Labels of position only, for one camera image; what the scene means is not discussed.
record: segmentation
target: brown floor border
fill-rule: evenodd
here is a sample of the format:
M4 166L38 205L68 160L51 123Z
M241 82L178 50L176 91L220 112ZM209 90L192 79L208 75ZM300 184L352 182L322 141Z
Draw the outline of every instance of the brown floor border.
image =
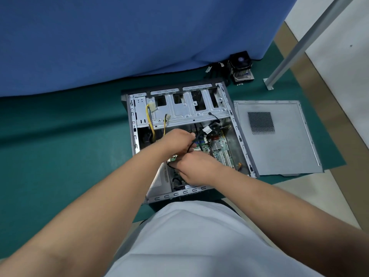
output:
M298 42L286 23L274 41L284 57ZM369 232L369 150L305 53L291 70L347 163L331 172L361 228Z

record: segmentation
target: yellow wire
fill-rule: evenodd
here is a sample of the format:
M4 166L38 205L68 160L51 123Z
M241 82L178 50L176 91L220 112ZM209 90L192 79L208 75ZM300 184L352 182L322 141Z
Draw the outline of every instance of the yellow wire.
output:
M165 135L166 116L167 116L167 114L165 114L165 116L164 116L164 134L163 135Z
M149 126L151 128L152 140L155 141L155 131L154 131L154 127L152 126L152 123L151 123L151 120L150 120L149 111L147 110L148 107L149 107L149 104L146 105L146 117L147 117L147 121L149 122Z

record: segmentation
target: person's left arm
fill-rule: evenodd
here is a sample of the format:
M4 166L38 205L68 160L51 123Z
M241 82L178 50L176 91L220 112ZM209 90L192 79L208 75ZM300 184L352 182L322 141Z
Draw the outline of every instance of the person's left arm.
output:
M194 134L173 129L68 205L0 265L4 276L102 276L161 163Z

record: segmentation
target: gray pole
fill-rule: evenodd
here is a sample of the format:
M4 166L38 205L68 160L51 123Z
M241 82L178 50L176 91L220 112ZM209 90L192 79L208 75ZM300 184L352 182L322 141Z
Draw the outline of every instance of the gray pole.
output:
M325 12L318 18L313 26L306 32L302 39L297 43L293 50L287 57L279 64L277 69L264 79L264 83L268 90L273 89L275 82L295 63L295 61L302 55L307 48L324 32L325 29L339 16L340 13L353 0L334 0L332 4L325 10Z

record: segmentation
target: blue cloth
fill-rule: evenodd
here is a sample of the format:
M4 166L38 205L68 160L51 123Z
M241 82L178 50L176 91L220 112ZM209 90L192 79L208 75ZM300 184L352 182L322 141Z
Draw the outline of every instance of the blue cloth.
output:
M0 96L261 59L296 0L0 0Z

